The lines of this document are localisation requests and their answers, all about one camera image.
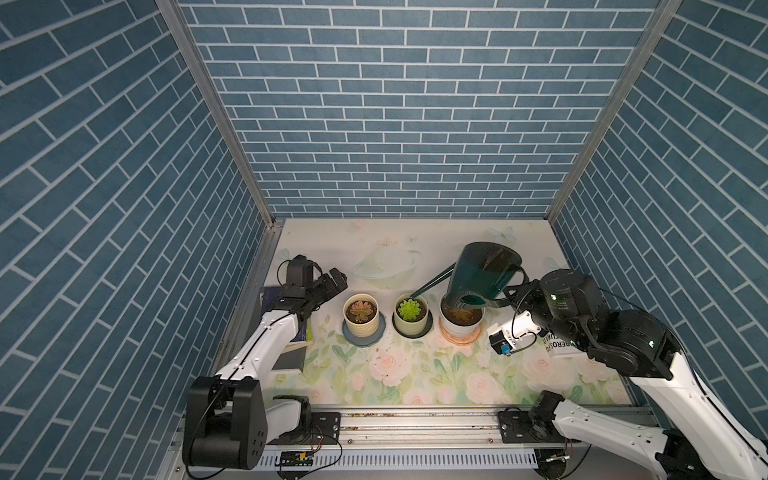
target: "plant pot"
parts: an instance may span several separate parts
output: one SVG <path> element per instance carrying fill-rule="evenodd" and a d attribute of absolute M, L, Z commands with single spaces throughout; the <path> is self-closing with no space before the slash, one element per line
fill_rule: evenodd
<path fill-rule="evenodd" d="M 424 328 L 426 328 L 427 319 L 429 318 L 429 304 L 427 303 L 427 300 L 423 296 L 421 295 L 417 296 L 414 300 L 418 300 L 424 305 L 426 314 L 419 320 L 413 320 L 413 321 L 404 320 L 398 313 L 397 309 L 398 307 L 400 307 L 400 303 L 403 300 L 406 300 L 408 298 L 411 298 L 411 296 L 408 293 L 406 293 L 398 297 L 397 301 L 395 302 L 395 316 L 394 316 L 395 327 L 397 328 L 397 331 L 400 332 L 402 335 L 406 335 L 406 336 L 419 335 L 421 332 L 424 331 Z"/>
<path fill-rule="evenodd" d="M 442 329 L 455 339 L 465 339 L 474 334 L 485 316 L 485 309 L 480 309 L 480 315 L 477 319 L 473 319 L 472 323 L 457 323 L 449 319 L 449 314 L 446 314 L 445 306 L 443 305 L 444 300 L 445 297 L 440 300 L 440 326 Z"/>
<path fill-rule="evenodd" d="M 346 309 L 348 309 L 350 305 L 358 300 L 362 300 L 363 302 L 370 302 L 376 309 L 376 313 L 373 315 L 373 318 L 365 323 L 356 323 L 346 317 Z M 347 299 L 346 302 L 344 302 L 344 308 L 341 310 L 341 314 L 344 322 L 346 323 L 346 327 L 354 336 L 359 338 L 371 336 L 376 330 L 379 329 L 379 318 L 381 316 L 379 312 L 379 303 L 376 302 L 375 298 L 368 295 L 367 293 L 358 293 L 356 295 L 352 295 L 349 299 Z"/>

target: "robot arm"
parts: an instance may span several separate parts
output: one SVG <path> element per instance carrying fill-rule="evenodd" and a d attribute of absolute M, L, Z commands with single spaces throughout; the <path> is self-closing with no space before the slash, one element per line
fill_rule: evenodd
<path fill-rule="evenodd" d="M 550 419 L 560 435 L 622 455 L 661 478 L 768 478 L 766 446 L 703 384 L 675 335 L 651 314 L 608 309 L 594 280 L 575 270 L 550 272 L 507 294 L 522 313 L 488 329 L 497 353 L 511 355 L 527 338 L 554 333 L 629 377 L 680 433 L 621 422 L 552 392 L 542 393 L 532 418 Z M 548 411 L 534 411 L 542 408 Z"/>
<path fill-rule="evenodd" d="M 186 465 L 250 470 L 277 436 L 309 434 L 308 399 L 276 397 L 265 407 L 261 382 L 311 312 L 346 289 L 346 276 L 337 269 L 321 270 L 313 280 L 316 266 L 301 255 L 291 260 L 274 310 L 263 314 L 243 348 L 215 376 L 193 382 L 182 447 Z M 228 402 L 231 412 L 216 413 Z"/>

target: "black wire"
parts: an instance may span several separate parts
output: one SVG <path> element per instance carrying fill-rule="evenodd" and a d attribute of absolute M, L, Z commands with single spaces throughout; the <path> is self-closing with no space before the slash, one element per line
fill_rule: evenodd
<path fill-rule="evenodd" d="M 583 456 L 583 457 L 581 457 L 581 460 L 579 460 L 579 461 L 578 461 L 578 463 L 576 464 L 576 466 L 574 467 L 574 469 L 573 469 L 573 470 L 571 470 L 569 473 L 566 473 L 565 475 L 563 475 L 563 476 L 561 476 L 561 477 L 558 477 L 558 480 L 563 480 L 563 478 L 568 478 L 568 477 L 570 477 L 571 475 L 573 475 L 573 474 L 574 474 L 574 472 L 576 472 L 576 471 L 578 470 L 578 468 L 579 468 L 579 467 L 581 467 L 581 464 L 582 464 L 582 463 L 584 463 L 584 459 L 585 459 L 585 458 L 587 458 L 587 455 L 589 455 L 589 451 L 590 451 L 590 450 L 592 450 L 592 444 L 590 444 L 590 445 L 587 447 L 587 451 L 586 451 L 586 452 L 584 452 L 584 456 Z"/>
<path fill-rule="evenodd" d="M 600 287 L 598 287 L 598 290 L 600 290 L 600 291 L 601 291 L 601 292 L 603 292 L 603 293 L 607 293 L 608 295 L 612 295 L 612 296 L 614 296 L 614 297 L 618 298 L 619 300 L 623 300 L 624 302 L 627 302 L 627 303 L 629 303 L 629 304 L 630 304 L 630 305 L 632 305 L 634 308 L 636 308 L 636 309 L 638 309 L 638 310 L 640 310 L 640 311 L 642 311 L 642 312 L 648 313 L 648 311 L 646 311 L 646 309 L 644 309 L 644 308 L 642 308 L 642 307 L 640 307 L 640 306 L 638 306 L 638 305 L 635 305 L 634 303 L 630 302 L 629 300 L 625 299 L 625 298 L 624 298 L 624 297 L 622 297 L 622 296 L 619 296 L 619 295 L 617 295 L 616 293 L 613 293 L 613 292 L 611 292 L 611 291 L 609 291 L 609 290 L 605 290 L 605 289 L 602 289 L 602 288 L 600 288 Z M 733 431 L 734 431 L 734 432 L 735 432 L 735 433 L 736 433 L 736 434 L 739 436 L 739 438 L 741 438 L 742 442 L 746 443 L 746 446 L 747 446 L 747 447 L 748 447 L 750 450 L 752 450 L 752 452 L 753 452 L 753 453 L 754 453 L 754 454 L 757 456 L 757 458 L 759 458 L 759 459 L 760 459 L 760 461 L 761 461 L 762 463 L 764 463 L 765 465 L 768 465 L 768 461 L 767 461 L 766 459 L 764 459 L 764 458 L 763 458 L 763 457 L 760 455 L 760 453 L 759 453 L 759 452 L 758 452 L 758 451 L 757 451 L 757 450 L 756 450 L 756 449 L 755 449 L 755 448 L 752 446 L 752 444 L 750 444 L 750 443 L 749 443 L 749 442 L 748 442 L 748 441 L 747 441 L 747 440 L 744 438 L 744 435 L 741 435 L 741 432 L 739 432 L 739 430 L 736 428 L 736 426 L 735 426 L 735 425 L 734 425 L 734 424 L 733 424 L 733 423 L 732 423 L 732 422 L 731 422 L 731 421 L 728 419 L 728 417 L 726 417 L 726 415 L 725 415 L 725 414 L 724 414 L 724 413 L 723 413 L 723 412 L 722 412 L 722 411 L 721 411 L 719 408 L 717 408 L 717 405 L 715 405 L 715 403 L 712 401 L 712 399 L 710 399 L 710 398 L 709 398 L 710 394 L 711 394 L 711 395 L 714 395 L 714 392 L 711 392 L 711 391 L 710 391 L 710 393 L 707 393 L 707 391 L 706 391 L 706 390 L 704 389 L 704 387 L 701 385 L 701 381 L 699 381 L 699 376 L 696 374 L 696 371 L 694 370 L 694 364 L 693 364 L 693 362 L 691 362 L 691 358 L 688 356 L 688 352 L 686 352 L 686 350 L 685 350 L 685 347 L 684 347 L 684 345 L 683 345 L 683 342 L 681 342 L 681 341 L 680 341 L 680 337 L 679 337 L 679 336 L 677 336 L 677 333 L 676 333 L 674 330 L 672 330 L 672 329 L 669 329 L 669 332 L 672 334 L 672 336 L 673 336 L 673 337 L 675 338 L 675 340 L 677 341 L 677 345 L 679 345 L 679 346 L 680 346 L 680 353 L 683 355 L 683 357 L 685 357 L 685 360 L 686 360 L 686 363 L 688 364 L 688 369 L 690 370 L 690 374 L 691 374 L 691 376 L 693 376 L 693 378 L 694 378 L 694 381 L 696 382 L 696 385 L 699 387 L 699 390 L 701 390 L 701 392 L 704 394 L 704 396 L 706 396 L 706 397 L 707 397 L 707 401 L 710 403 L 710 405 L 712 406 L 712 408 L 714 408 L 714 409 L 715 409 L 715 411 L 716 411 L 717 413 L 719 413 L 719 414 L 720 414 L 720 417 L 722 417 L 722 418 L 723 418 L 723 420 L 725 420 L 725 422 L 728 424 L 728 426 L 729 426 L 729 427 L 731 427 L 731 429 L 732 429 L 732 430 L 733 430 Z"/>
<path fill-rule="evenodd" d="M 615 297 L 616 297 L 616 298 L 618 298 L 619 300 L 623 300 L 624 302 L 627 302 L 627 303 L 629 303 L 630 305 L 632 305 L 634 308 L 636 308 L 636 309 L 640 310 L 641 312 L 645 312 L 645 313 L 648 313 L 648 311 L 646 311 L 646 309 L 645 309 L 645 308 L 643 308 L 642 306 L 638 306 L 636 303 L 632 303 L 632 302 L 630 302 L 629 300 L 625 299 L 625 298 L 624 298 L 624 297 L 622 297 L 621 295 L 617 295 L 616 293 L 613 293 L 613 292 L 611 292 L 610 290 L 606 290 L 606 289 L 603 289 L 603 288 L 600 288 L 600 287 L 598 287 L 598 290 L 600 290 L 602 293 L 607 293 L 608 295 L 611 295 L 611 296 L 615 296 Z"/>
<path fill-rule="evenodd" d="M 531 347 L 532 347 L 532 346 L 533 346 L 533 345 L 536 343 L 536 334 L 535 334 L 535 333 L 526 333 L 526 334 L 524 334 L 524 335 L 515 336 L 515 317 L 517 317 L 517 315 L 518 315 L 518 311 L 520 310 L 520 305 L 522 305 L 522 304 L 523 304 L 523 300 L 525 300 L 525 297 L 526 297 L 526 296 L 528 296 L 528 294 L 529 294 L 529 293 L 530 293 L 532 290 L 533 290 L 533 288 L 531 288 L 531 289 L 529 289 L 527 292 L 523 293 L 523 296 L 520 298 L 520 301 L 518 302 L 517 306 L 515 307 L 515 314 L 514 314 L 514 316 L 512 317 L 512 325 L 509 327 L 509 334 L 510 334 L 510 335 L 512 335 L 512 338 L 513 338 L 513 339 L 515 339 L 515 340 L 520 340 L 520 339 L 521 339 L 521 338 L 523 338 L 525 335 L 532 335 L 532 336 L 533 336 L 533 341 L 531 341 L 531 342 L 530 342 L 528 345 L 524 346 L 524 347 L 523 347 L 523 348 L 521 348 L 521 349 L 516 349 L 516 350 L 512 351 L 512 352 L 509 354 L 509 356 L 511 356 L 511 355 L 512 355 L 512 353 L 520 353 L 520 352 L 522 352 L 523 350 L 527 350 L 527 349 L 531 348 Z"/>
<path fill-rule="evenodd" d="M 215 477 L 216 475 L 219 475 L 219 474 L 220 474 L 221 472 L 223 472 L 224 470 L 226 470 L 225 468 L 222 468 L 222 469 L 221 469 L 221 470 L 219 470 L 218 472 L 212 473 L 212 474 L 208 475 L 207 477 L 196 477 L 196 476 L 192 475 L 192 473 L 190 472 L 190 467 L 189 467 L 189 465 L 185 465 L 185 466 L 184 466 L 184 468 L 187 470 L 187 476 L 188 476 L 189 478 L 194 478 L 194 480 L 208 480 L 209 478 L 213 478 L 213 477 Z"/>
<path fill-rule="evenodd" d="M 285 263 L 290 262 L 290 260 L 283 260 L 280 262 L 280 265 L 277 266 L 277 270 L 275 270 L 275 278 L 277 279 L 277 284 L 280 286 L 285 286 L 284 283 L 280 282 L 280 267 L 282 267 Z"/>
<path fill-rule="evenodd" d="M 288 318 L 288 317 L 289 317 L 289 316 L 291 316 L 291 315 L 293 315 L 293 314 L 292 314 L 292 313 L 289 313 L 288 315 L 285 315 L 285 316 L 281 316 L 279 319 L 277 319 L 277 320 L 274 320 L 272 323 L 270 323 L 270 324 L 269 324 L 269 326 L 272 326 L 272 325 L 274 325 L 275 323 L 279 322 L 280 320 L 282 320 L 282 319 L 286 319 L 286 318 Z M 248 358 L 248 356 L 250 355 L 250 353 L 251 353 L 251 351 L 253 350 L 253 348 L 256 346 L 256 344 L 259 342 L 259 340 L 261 340 L 261 337 L 264 335 L 264 333 L 266 333 L 266 331 L 267 331 L 267 330 L 268 330 L 268 329 L 263 329 L 263 330 L 261 331 L 261 333 L 259 334 L 259 336 L 256 338 L 256 341 L 255 341 L 255 342 L 253 342 L 253 345 L 251 345 L 251 346 L 250 346 L 250 348 L 248 349 L 248 351 L 246 352 L 246 354 L 245 354 L 245 355 L 243 355 L 243 359 L 240 361 L 240 363 L 238 364 L 238 366 L 240 366 L 240 365 L 243 365 L 243 363 L 245 363 L 245 359 L 246 359 L 246 358 Z M 234 370 L 234 371 L 233 371 L 233 372 L 230 374 L 230 376 L 229 376 L 229 377 L 227 377 L 227 380 L 231 380 L 231 379 L 232 379 L 232 377 L 234 377 L 234 376 L 235 376 L 235 373 L 237 373 L 237 370 L 238 370 L 238 369 L 237 369 L 237 368 L 235 368 L 235 370 Z M 216 403 L 216 401 L 219 399 L 219 395 L 221 395 L 221 393 L 224 391 L 224 388 L 225 388 L 225 387 L 224 387 L 224 386 L 222 386 L 222 387 L 219 389 L 219 391 L 218 391 L 218 392 L 216 392 L 216 395 L 214 395 L 214 399 L 213 399 L 213 400 L 211 400 L 211 401 L 210 401 L 210 403 L 208 404 L 208 407 L 206 407 L 206 408 L 205 408 L 205 411 L 203 412 L 203 415 L 201 415 L 201 416 L 200 416 L 200 420 L 198 420 L 198 421 L 197 421 L 197 426 L 195 426 L 195 428 L 194 428 L 194 433 L 197 433 L 197 430 L 199 430 L 199 429 L 200 429 L 200 425 L 202 425 L 202 423 L 203 423 L 203 420 L 205 420 L 205 415 L 208 413 L 208 410 L 210 410 L 210 407 L 214 406 L 214 404 Z M 192 462 L 192 447 L 194 446 L 194 441 L 195 441 L 195 437 L 192 437 L 192 443 L 191 443 L 191 445 L 190 445 L 190 463 L 193 463 L 193 462 Z M 221 470 L 219 470 L 218 472 L 215 472 L 215 473 L 213 473 L 213 474 L 211 474 L 211 475 L 208 475 L 207 477 L 196 477 L 196 476 L 192 475 L 192 473 L 190 472 L 190 467 L 189 467 L 189 465 L 185 465 L 185 466 L 184 466 L 184 468 L 185 468 L 185 469 L 186 469 L 186 471 L 187 471 L 187 475 L 189 475 L 189 477 L 190 477 L 190 478 L 193 478 L 194 480 L 208 480 L 209 478 L 213 478 L 213 477 L 215 477 L 216 475 L 219 475 L 219 474 L 220 474 L 221 472 L 223 472 L 224 470 L 226 470 L 226 468 L 222 468 L 222 469 L 221 469 Z"/>
<path fill-rule="evenodd" d="M 324 468 L 333 467 L 335 464 L 339 463 L 339 460 L 341 460 L 342 455 L 344 455 L 344 448 L 341 446 L 341 442 L 339 442 L 339 440 L 333 438 L 333 435 L 328 436 L 328 435 L 326 435 L 324 433 L 321 433 L 320 435 L 322 435 L 324 439 L 331 439 L 334 442 L 336 442 L 336 444 L 339 446 L 339 456 L 336 457 L 336 460 L 334 460 L 332 463 L 329 463 L 328 465 L 323 465 L 322 467 L 315 468 L 314 470 L 308 471 L 306 473 L 306 475 L 304 475 L 305 477 L 307 475 L 309 475 L 310 473 L 318 472 L 319 470 L 322 470 Z"/>

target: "cable tray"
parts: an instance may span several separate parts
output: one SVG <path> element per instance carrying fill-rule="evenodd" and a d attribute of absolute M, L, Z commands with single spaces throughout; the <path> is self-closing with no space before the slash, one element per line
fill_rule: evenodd
<path fill-rule="evenodd" d="M 282 451 L 265 450 L 253 470 L 274 472 Z M 312 468 L 333 463 L 338 456 L 338 449 L 323 447 L 315 454 Z M 465 449 L 462 452 L 447 449 L 347 449 L 339 463 L 326 470 L 492 470 L 537 467 L 533 449 L 523 448 Z M 283 470 L 306 471 L 306 467 L 285 467 Z"/>

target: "succulent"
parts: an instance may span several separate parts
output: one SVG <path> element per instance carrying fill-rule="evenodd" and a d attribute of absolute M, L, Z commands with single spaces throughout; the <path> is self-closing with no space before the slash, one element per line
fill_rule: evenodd
<path fill-rule="evenodd" d="M 407 299 L 400 303 L 400 307 L 397 309 L 397 313 L 400 314 L 400 318 L 403 320 L 414 320 L 422 312 L 422 307 L 419 302 L 414 299 Z"/>
<path fill-rule="evenodd" d="M 465 322 L 469 321 L 469 317 L 472 316 L 472 312 L 470 310 L 451 308 L 448 309 L 448 311 L 451 313 L 451 316 L 453 316 L 454 319 L 463 320 Z"/>
<path fill-rule="evenodd" d="M 352 304 L 352 308 L 349 309 L 349 312 L 353 314 L 358 321 L 362 322 L 367 320 L 368 317 L 371 316 L 371 313 L 373 313 L 373 305 L 371 305 L 370 302 L 358 300 Z"/>

